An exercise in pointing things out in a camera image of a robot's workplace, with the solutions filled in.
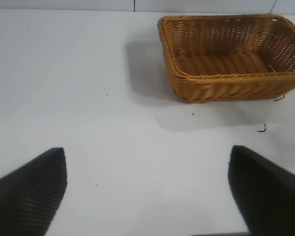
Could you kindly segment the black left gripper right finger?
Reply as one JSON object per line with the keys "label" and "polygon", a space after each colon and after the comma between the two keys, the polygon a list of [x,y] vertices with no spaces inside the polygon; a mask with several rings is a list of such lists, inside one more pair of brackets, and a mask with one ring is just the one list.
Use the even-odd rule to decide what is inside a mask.
{"label": "black left gripper right finger", "polygon": [[228,182],[252,236],[295,236],[295,175],[245,146],[233,146]]}

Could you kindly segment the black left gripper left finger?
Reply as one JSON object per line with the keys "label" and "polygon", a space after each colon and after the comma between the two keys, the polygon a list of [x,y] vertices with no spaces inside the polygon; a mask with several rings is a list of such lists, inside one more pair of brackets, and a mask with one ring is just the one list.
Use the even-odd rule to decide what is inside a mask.
{"label": "black left gripper left finger", "polygon": [[64,149],[54,147],[0,178],[0,236],[44,236],[67,188]]}

